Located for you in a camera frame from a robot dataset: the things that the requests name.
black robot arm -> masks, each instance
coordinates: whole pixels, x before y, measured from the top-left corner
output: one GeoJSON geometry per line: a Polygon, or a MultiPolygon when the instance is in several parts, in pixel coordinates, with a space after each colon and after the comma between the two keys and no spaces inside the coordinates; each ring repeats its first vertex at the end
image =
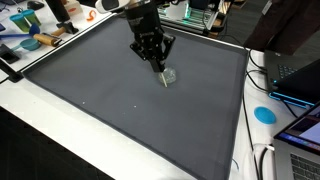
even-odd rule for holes
{"type": "Polygon", "coordinates": [[[135,41],[131,49],[144,61],[149,61],[154,72],[163,72],[175,37],[165,34],[161,27],[156,2],[143,0],[125,10],[135,41]]]}

gray mat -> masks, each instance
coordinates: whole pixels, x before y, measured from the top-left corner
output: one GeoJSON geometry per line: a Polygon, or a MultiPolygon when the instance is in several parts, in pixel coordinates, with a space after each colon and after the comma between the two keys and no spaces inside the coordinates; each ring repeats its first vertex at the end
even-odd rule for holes
{"type": "Polygon", "coordinates": [[[177,38],[167,59],[177,81],[168,88],[129,48],[133,34],[117,18],[23,73],[194,177],[228,179],[247,52],[165,31],[177,38]]]}

desk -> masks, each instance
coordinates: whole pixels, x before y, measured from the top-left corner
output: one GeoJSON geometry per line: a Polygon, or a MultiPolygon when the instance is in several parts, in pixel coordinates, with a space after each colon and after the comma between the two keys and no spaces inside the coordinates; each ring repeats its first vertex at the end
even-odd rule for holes
{"type": "MultiPolygon", "coordinates": [[[[27,9],[27,2],[19,3],[19,6],[22,7],[23,9],[27,9]]],[[[71,21],[74,27],[79,29],[79,32],[77,32],[75,35],[67,34],[67,33],[62,34],[60,37],[64,40],[64,43],[71,41],[73,38],[80,35],[81,33],[88,31],[90,28],[97,25],[97,23],[99,23],[101,20],[111,17],[111,13],[106,13],[106,14],[97,13],[97,16],[93,21],[87,22],[86,18],[88,17],[89,12],[94,8],[87,7],[87,6],[81,6],[81,7],[83,9],[83,13],[71,16],[71,21]]],[[[10,9],[10,11],[4,10],[0,13],[1,15],[0,22],[6,27],[6,30],[3,32],[0,32],[0,34],[22,33],[22,31],[8,18],[11,15],[17,13],[17,9],[16,9],[17,6],[7,6],[7,8],[10,9]]],[[[42,32],[51,33],[58,29],[56,26],[58,22],[46,3],[44,8],[35,11],[35,13],[41,22],[41,26],[40,26],[41,33],[42,32]]],[[[0,42],[6,44],[9,48],[12,48],[18,45],[22,40],[23,38],[6,38],[6,39],[0,40],[0,42]]],[[[35,51],[27,51],[21,48],[18,51],[16,51],[16,53],[20,55],[21,59],[11,64],[10,67],[15,71],[20,71],[24,67],[34,63],[35,61],[39,60],[41,57],[45,56],[49,52],[56,50],[58,48],[54,48],[46,45],[42,45],[39,49],[35,51]]],[[[5,79],[6,77],[7,76],[3,76],[2,72],[0,73],[0,81],[5,79]]]]}
{"type": "MultiPolygon", "coordinates": [[[[262,53],[253,51],[252,57],[262,64],[262,53]]],[[[259,85],[264,85],[263,76],[252,76],[259,85]]],[[[246,81],[244,92],[253,143],[271,143],[273,135],[294,118],[283,104],[256,90],[250,81],[246,81]],[[253,115],[257,106],[270,108],[277,116],[277,123],[264,125],[257,121],[253,115]]],[[[26,79],[0,85],[0,106],[115,179],[194,179],[147,148],[26,79]]],[[[298,108],[294,111],[297,114],[303,112],[298,108]]],[[[232,164],[229,179],[253,180],[255,173],[243,110],[239,118],[233,154],[239,171],[232,164]]],[[[270,159],[267,154],[264,172],[265,179],[272,180],[275,178],[270,159]]]]}

clear plastic object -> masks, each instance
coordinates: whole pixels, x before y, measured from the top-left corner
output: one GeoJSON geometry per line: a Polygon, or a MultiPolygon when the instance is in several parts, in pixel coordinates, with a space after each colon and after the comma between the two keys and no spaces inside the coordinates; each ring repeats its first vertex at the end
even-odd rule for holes
{"type": "MultiPolygon", "coordinates": [[[[159,73],[158,77],[159,81],[164,84],[161,73],[159,73]]],[[[165,68],[163,71],[163,77],[167,84],[175,82],[177,79],[176,70],[170,67],[165,68]]]]}

keyboard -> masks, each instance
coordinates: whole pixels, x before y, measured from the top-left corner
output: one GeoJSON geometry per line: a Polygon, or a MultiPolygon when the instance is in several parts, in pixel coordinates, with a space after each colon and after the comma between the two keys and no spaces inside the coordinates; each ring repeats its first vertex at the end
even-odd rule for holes
{"type": "Polygon", "coordinates": [[[291,154],[294,180],[320,180],[320,164],[291,154]]]}
{"type": "Polygon", "coordinates": [[[287,67],[281,64],[278,64],[278,70],[281,79],[297,71],[297,69],[287,67]]]}

